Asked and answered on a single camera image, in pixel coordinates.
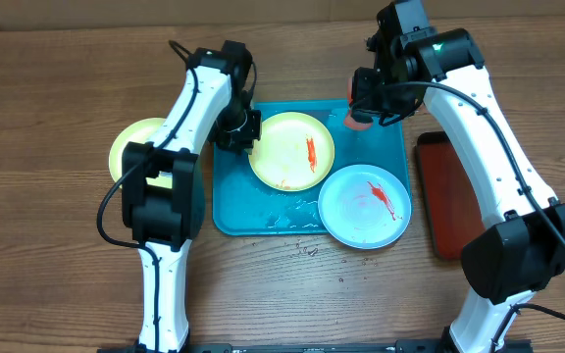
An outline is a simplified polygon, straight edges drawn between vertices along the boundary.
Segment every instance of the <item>wooden table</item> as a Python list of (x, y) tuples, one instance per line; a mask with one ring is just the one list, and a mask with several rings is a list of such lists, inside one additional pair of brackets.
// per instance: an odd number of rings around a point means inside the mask
[[(436, 21), (478, 41), (497, 98), (544, 179), (565, 200), (565, 17)], [(141, 323), (134, 251), (105, 243), (95, 213), (111, 184), (108, 151), (129, 124), (163, 117), (184, 77), (167, 46), (247, 43), (259, 101), (341, 98), (370, 66), (374, 23), (0, 32), (0, 352), (94, 352), (131, 344)], [(188, 263), (193, 342), (391, 342), (439, 337), (468, 283), (433, 254), (411, 151), (438, 125), (404, 124), (415, 213), (395, 246), (362, 252), (327, 235), (228, 237), (208, 220)], [(203, 153), (208, 201), (211, 150)], [(129, 239), (119, 199), (106, 228)], [(316, 256), (298, 254), (318, 248)], [(536, 303), (565, 312), (565, 274)], [(510, 336), (565, 352), (565, 323), (520, 317)]]

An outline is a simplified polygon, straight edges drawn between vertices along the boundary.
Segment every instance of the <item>plate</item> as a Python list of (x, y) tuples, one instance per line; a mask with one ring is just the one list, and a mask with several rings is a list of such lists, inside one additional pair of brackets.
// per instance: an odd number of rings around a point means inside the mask
[[(122, 177), (122, 155), (126, 149), (128, 142), (145, 143), (147, 138), (156, 132), (156, 130), (163, 124), (163, 118), (149, 118), (136, 122), (122, 131), (117, 136), (113, 146), (110, 148), (110, 155), (108, 157), (108, 169), (113, 181), (117, 181)], [(158, 176), (156, 178), (149, 177), (147, 183), (154, 186), (165, 188), (172, 188), (172, 179), (170, 176)]]
[(261, 140), (248, 157), (254, 174), (281, 191), (315, 186), (329, 173), (334, 142), (317, 119), (302, 113), (281, 113), (263, 122)]
[(358, 249), (377, 249), (395, 241), (411, 219), (407, 189), (390, 172), (369, 165), (343, 168), (320, 191), (318, 209), (337, 240)]

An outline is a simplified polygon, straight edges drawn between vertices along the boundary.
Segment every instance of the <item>yellow bowl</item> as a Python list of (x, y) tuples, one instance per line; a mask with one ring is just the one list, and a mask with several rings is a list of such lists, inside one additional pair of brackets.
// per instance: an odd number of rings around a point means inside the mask
[[(128, 142), (145, 143), (147, 138), (152, 135), (165, 121), (163, 118), (149, 118), (136, 122), (122, 131), (117, 136), (113, 146), (110, 148), (108, 157), (108, 169), (114, 181), (122, 177), (122, 155)], [(168, 176), (149, 177), (147, 183), (154, 186), (172, 188), (172, 179)]]
[(263, 122), (261, 140), (249, 156), (254, 174), (274, 189), (301, 191), (329, 173), (334, 142), (317, 119), (302, 113), (281, 113)]

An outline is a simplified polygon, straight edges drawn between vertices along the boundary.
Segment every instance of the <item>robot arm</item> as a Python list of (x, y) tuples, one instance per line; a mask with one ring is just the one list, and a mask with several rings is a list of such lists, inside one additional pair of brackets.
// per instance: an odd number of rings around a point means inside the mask
[(377, 14), (377, 21), (379, 30), (367, 43), (376, 53), (375, 65), (355, 72), (350, 116), (357, 123), (376, 117), (387, 126), (424, 102), (445, 130), (473, 184), (487, 230), (462, 252), (471, 289), (459, 317), (444, 331), (442, 346), (460, 353), (499, 350), (513, 321), (503, 327), (505, 316), (564, 271), (565, 252), (535, 214), (487, 118), (440, 88), (464, 93), (487, 110), (537, 204), (564, 238), (565, 204), (558, 203), (518, 144), (495, 100), (483, 55), (466, 30), (438, 34), (420, 0), (391, 3)]
[[(147, 248), (139, 250), (144, 314), (135, 349), (166, 353), (186, 346), (186, 259), (204, 219), (198, 157), (207, 140), (238, 153), (260, 138), (260, 112), (250, 108), (252, 91), (243, 90), (251, 66), (252, 56), (241, 43), (227, 41), (221, 51), (198, 49), (188, 58), (184, 87), (162, 126), (147, 143), (130, 143), (124, 151), (123, 174), (134, 168), (123, 183), (124, 224)], [(161, 173), (171, 175), (172, 189), (146, 183)]]

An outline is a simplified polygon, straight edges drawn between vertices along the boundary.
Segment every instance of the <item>red sauce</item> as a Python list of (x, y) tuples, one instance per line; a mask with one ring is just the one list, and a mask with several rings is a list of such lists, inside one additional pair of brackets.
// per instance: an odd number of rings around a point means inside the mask
[(278, 184), (276, 184), (276, 186), (277, 186), (277, 187), (282, 187), (282, 188), (285, 189), (285, 190), (291, 190), (291, 186), (285, 185), (285, 184), (284, 184), (285, 182), (286, 182), (286, 179), (283, 179), (283, 180), (281, 181), (281, 185), (279, 186)]
[(309, 150), (309, 166), (311, 172), (315, 173), (315, 167), (318, 165), (318, 157), (315, 154), (315, 145), (313, 144), (313, 137), (306, 139), (306, 147)]
[(371, 182), (368, 181), (368, 184), (370, 184), (370, 187), (372, 187), (372, 194), (374, 196), (376, 196), (379, 200), (383, 201), (383, 203), (385, 204), (385, 206), (387, 207), (387, 210), (389, 211), (389, 213), (391, 214), (391, 217), (393, 218), (393, 220), (396, 220), (396, 216), (395, 216), (395, 211), (393, 210), (393, 205), (391, 204), (391, 200), (389, 200), (389, 198), (387, 197), (387, 195), (385, 194), (385, 191), (383, 190), (383, 187), (379, 184), (379, 187), (374, 187), (372, 185)]

